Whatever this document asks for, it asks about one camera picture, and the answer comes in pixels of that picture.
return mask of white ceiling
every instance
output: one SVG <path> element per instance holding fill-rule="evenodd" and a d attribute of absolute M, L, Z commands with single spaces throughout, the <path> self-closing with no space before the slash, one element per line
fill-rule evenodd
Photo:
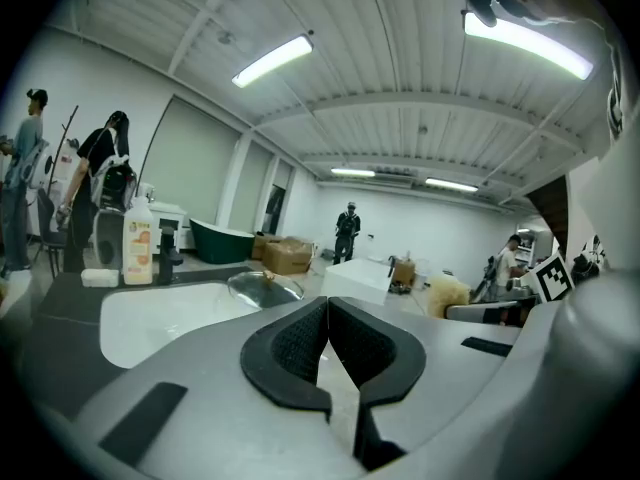
<path fill-rule="evenodd" d="M 596 69 L 581 81 L 527 52 L 465 36 L 463 0 L 65 0 L 49 24 L 162 70 L 255 126 L 321 179 L 366 166 L 524 193 L 608 140 L 608 51 L 554 25 Z M 314 51 L 244 89 L 231 78 L 313 31 Z"/>

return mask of green bathtub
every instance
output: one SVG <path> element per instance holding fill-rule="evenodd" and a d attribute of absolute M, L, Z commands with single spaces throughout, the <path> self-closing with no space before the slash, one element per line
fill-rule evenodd
<path fill-rule="evenodd" d="M 198 257 L 207 263 L 238 263 L 251 257 L 254 236 L 244 231 L 221 228 L 189 219 Z"/>

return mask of countertop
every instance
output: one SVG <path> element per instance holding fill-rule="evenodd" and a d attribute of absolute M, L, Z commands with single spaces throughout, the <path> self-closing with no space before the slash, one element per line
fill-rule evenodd
<path fill-rule="evenodd" d="M 247 272 L 232 267 L 174 275 L 172 286 L 212 281 L 226 282 Z M 117 291 L 149 289 L 151 285 L 86 288 L 79 274 L 60 274 L 33 318 L 24 342 L 20 375 L 35 402 L 73 419 L 97 391 L 125 370 L 111 364 L 100 349 L 102 300 Z"/>

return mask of woman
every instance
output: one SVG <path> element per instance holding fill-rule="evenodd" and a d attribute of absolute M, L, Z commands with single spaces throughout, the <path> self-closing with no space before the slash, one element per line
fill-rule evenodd
<path fill-rule="evenodd" d="M 71 213 L 64 249 L 65 272 L 79 274 L 84 270 L 83 251 L 91 237 L 93 219 L 98 211 L 91 202 L 91 176 L 116 151 L 118 156 L 129 154 L 128 132 L 127 114 L 118 110 L 111 114 L 104 128 L 95 130 L 78 149 L 80 164 L 71 178 L 64 202 L 58 209 L 59 218 L 62 219 Z"/>

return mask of cardboard box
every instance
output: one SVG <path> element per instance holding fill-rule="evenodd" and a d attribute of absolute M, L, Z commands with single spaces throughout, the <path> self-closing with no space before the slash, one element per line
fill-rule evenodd
<path fill-rule="evenodd" d="M 393 272 L 392 283 L 400 282 L 411 286 L 416 273 L 416 264 L 411 260 L 396 260 L 396 269 Z"/>
<path fill-rule="evenodd" d="M 309 270 L 312 255 L 312 244 L 289 237 L 279 243 L 267 243 L 262 264 L 281 276 L 303 274 Z"/>
<path fill-rule="evenodd" d="M 253 240 L 253 249 L 251 251 L 252 260 L 261 260 L 264 257 L 264 249 L 268 243 L 282 242 L 281 236 L 270 235 L 264 233 L 263 235 L 256 235 Z"/>

